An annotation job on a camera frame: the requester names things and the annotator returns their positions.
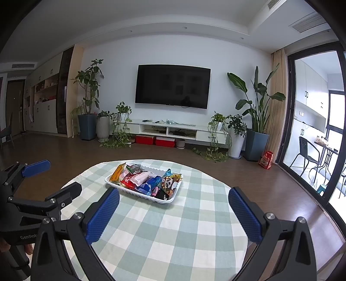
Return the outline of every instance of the blue planter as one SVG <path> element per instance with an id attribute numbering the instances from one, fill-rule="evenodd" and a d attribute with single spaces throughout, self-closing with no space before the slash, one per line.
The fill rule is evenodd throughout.
<path id="1" fill-rule="evenodd" d="M 78 115 L 79 137 L 83 140 L 92 140 L 96 137 L 96 115 L 82 114 Z"/>
<path id="2" fill-rule="evenodd" d="M 247 161 L 259 161 L 267 145 L 268 138 L 269 135 L 267 134 L 257 133 L 248 129 L 244 158 Z"/>

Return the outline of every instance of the table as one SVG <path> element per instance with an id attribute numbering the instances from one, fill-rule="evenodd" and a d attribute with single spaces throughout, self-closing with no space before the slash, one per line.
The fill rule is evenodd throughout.
<path id="1" fill-rule="evenodd" d="M 62 219 L 85 212 L 106 190 L 104 179 L 126 160 L 97 164 L 74 181 L 82 193 L 62 209 Z M 241 268 L 247 236 L 228 204 L 229 187 L 177 163 L 127 160 L 182 173 L 171 204 L 158 204 L 119 190 L 120 203 L 95 252 L 116 281 L 226 281 Z M 69 241 L 66 249 L 78 277 L 86 280 Z"/>
<path id="2" fill-rule="evenodd" d="M 332 157 L 332 155 L 333 155 L 333 153 L 335 153 L 336 155 L 339 155 L 339 153 L 337 153 L 336 151 L 334 151 L 334 150 L 332 150 L 331 148 L 329 148 L 328 146 L 326 146 L 326 145 L 321 145 L 321 144 L 319 144 L 318 142 L 314 142 L 314 143 L 316 143 L 317 145 L 319 145 L 319 146 L 322 146 L 323 148 L 325 148 L 326 149 L 326 151 L 327 151 L 327 155 L 326 155 L 326 158 L 325 158 L 325 161 L 324 161 L 324 163 L 323 163 L 323 165 L 322 166 L 316 166 L 316 167 L 314 167 L 314 168 L 312 168 L 312 169 L 316 169 L 316 171 L 320 168 L 320 171 L 325 167 L 325 180 L 324 180 L 324 182 L 323 183 L 325 183 L 326 182 L 326 177 L 327 177 L 327 171 L 328 171 L 328 173 L 330 174 L 330 176 L 331 176 L 331 173 L 330 173 L 330 171 L 329 171 L 329 164 L 330 164 L 330 160 L 331 160 L 331 157 Z"/>

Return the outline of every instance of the white plastic tray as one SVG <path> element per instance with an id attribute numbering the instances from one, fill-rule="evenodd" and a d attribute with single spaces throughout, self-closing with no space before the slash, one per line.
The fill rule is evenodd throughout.
<path id="1" fill-rule="evenodd" d="M 158 175 L 158 176 L 163 176 L 164 174 L 165 174 L 165 170 L 160 170 L 160 169 L 156 169 L 156 168 L 152 168 L 152 167 L 147 167 L 147 166 L 143 166 L 142 165 L 142 167 L 143 167 L 143 169 L 145 169 L 145 170 L 147 170 L 147 171 L 149 171 L 149 172 L 152 172 L 152 173 L 154 173 L 154 174 L 156 174 L 156 175 Z M 182 182 L 182 179 L 183 179 L 183 175 L 181 175 L 181 180 L 180 180 L 180 182 L 178 182 L 178 184 L 177 184 L 177 186 L 176 186 L 176 188 L 175 188 L 175 190 L 174 190 L 174 193 L 173 193 L 173 196 L 169 199 L 169 200 L 162 200 L 162 199 L 157 199 L 157 198 L 155 198 L 155 197 L 151 197 L 151 196 L 148 196 L 148 195 L 145 195 L 145 194 L 142 194 L 142 193 L 139 193 L 139 192 L 137 192 L 137 191 L 134 191 L 134 190 L 131 190 L 131 189 L 127 189 L 127 188 L 125 188 L 125 187 L 122 187 L 121 185 L 118 185 L 118 184 L 115 184 L 115 183 L 113 183 L 113 182 L 110 182 L 109 181 L 109 179 L 110 179 L 110 177 L 112 176 L 112 174 L 110 174 L 109 176 L 107 176 L 105 179 L 104 179 L 104 181 L 106 182 L 106 183 L 108 183 L 109 185 L 111 185 L 111 186 L 113 186 L 113 187 L 116 187 L 116 188 L 118 188 L 118 189 L 121 189 L 121 190 L 123 190 L 123 191 L 125 191 L 125 192 L 127 192 L 127 193 L 130 193 L 130 194 L 133 194 L 133 195 L 136 195 L 136 196 L 138 196 L 138 197 L 142 197 L 142 198 L 145 198 L 145 199 L 148 199 L 148 200 L 151 200 L 151 201 L 154 201 L 154 202 L 158 202 L 158 203 L 160 203 L 160 204 L 167 204 L 167 203 L 172 203 L 173 202 L 173 200 L 174 200 L 174 198 L 175 198 L 175 196 L 176 196 L 176 194 L 177 194 L 177 192 L 178 192 L 178 189 L 179 189 L 179 187 L 180 187 L 180 184 L 181 184 L 181 182 Z"/>

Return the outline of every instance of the black tv screen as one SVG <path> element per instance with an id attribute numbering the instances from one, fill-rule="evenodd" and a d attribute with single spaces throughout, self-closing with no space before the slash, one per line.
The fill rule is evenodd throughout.
<path id="1" fill-rule="evenodd" d="M 207 109 L 210 69 L 184 65 L 138 66 L 136 103 Z"/>

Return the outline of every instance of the white tv cabinet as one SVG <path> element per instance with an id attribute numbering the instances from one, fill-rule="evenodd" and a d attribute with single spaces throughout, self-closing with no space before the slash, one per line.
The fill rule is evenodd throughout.
<path id="1" fill-rule="evenodd" d="M 127 122 L 127 127 L 130 129 L 131 134 L 135 135 L 151 135 L 151 136 L 163 136 L 171 138 L 183 138 L 198 140 L 201 142 L 210 142 L 211 134 L 208 131 L 208 127 L 204 126 L 186 126 L 167 123 L 154 123 L 143 122 L 140 119 L 132 119 L 132 122 Z M 176 131 L 183 131 L 188 136 L 181 136 Z M 223 131 L 216 132 L 217 142 L 220 144 L 226 143 L 227 134 Z"/>

